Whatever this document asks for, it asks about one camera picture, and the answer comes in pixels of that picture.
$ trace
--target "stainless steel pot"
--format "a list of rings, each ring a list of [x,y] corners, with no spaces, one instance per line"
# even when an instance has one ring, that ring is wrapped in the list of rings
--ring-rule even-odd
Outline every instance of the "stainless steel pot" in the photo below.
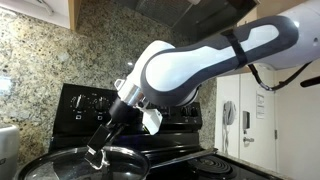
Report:
[[[17,180],[143,180],[150,169],[159,168],[190,159],[212,155],[215,149],[192,153],[180,158],[151,166],[149,159],[138,151],[129,148],[106,146],[102,166],[94,169],[84,159],[88,148],[74,148],[42,156],[22,168]]]

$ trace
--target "range hood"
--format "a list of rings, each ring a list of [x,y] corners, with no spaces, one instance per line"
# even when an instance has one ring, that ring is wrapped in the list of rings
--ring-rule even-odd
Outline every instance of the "range hood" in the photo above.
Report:
[[[257,0],[114,0],[199,41],[234,26]]]

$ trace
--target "granite backsplash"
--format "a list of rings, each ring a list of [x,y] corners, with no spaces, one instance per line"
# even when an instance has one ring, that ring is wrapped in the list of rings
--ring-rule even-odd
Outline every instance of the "granite backsplash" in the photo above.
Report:
[[[154,40],[191,42],[106,0],[83,1],[77,32],[0,9],[0,123],[20,128],[19,163],[47,152],[63,83],[114,89]],[[215,79],[203,84],[204,148],[214,144]]]

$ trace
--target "burner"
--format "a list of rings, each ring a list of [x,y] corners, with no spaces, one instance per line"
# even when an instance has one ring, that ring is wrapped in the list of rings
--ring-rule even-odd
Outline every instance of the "burner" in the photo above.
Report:
[[[214,156],[193,159],[189,161],[189,164],[205,173],[228,174],[232,171],[231,166],[227,162]]]

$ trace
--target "stove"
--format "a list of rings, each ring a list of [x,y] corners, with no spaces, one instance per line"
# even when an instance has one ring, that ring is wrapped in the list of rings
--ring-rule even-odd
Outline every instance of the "stove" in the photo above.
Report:
[[[54,122],[49,152],[84,147],[95,130],[110,120],[109,108],[117,97],[113,90],[64,84]],[[130,126],[117,137],[114,145],[141,151],[151,164],[157,164],[202,150],[198,131],[202,127],[199,103],[185,107],[157,108],[163,121],[156,135],[142,126],[142,114],[130,112]],[[214,155],[152,169],[147,180],[278,179],[243,164]]]

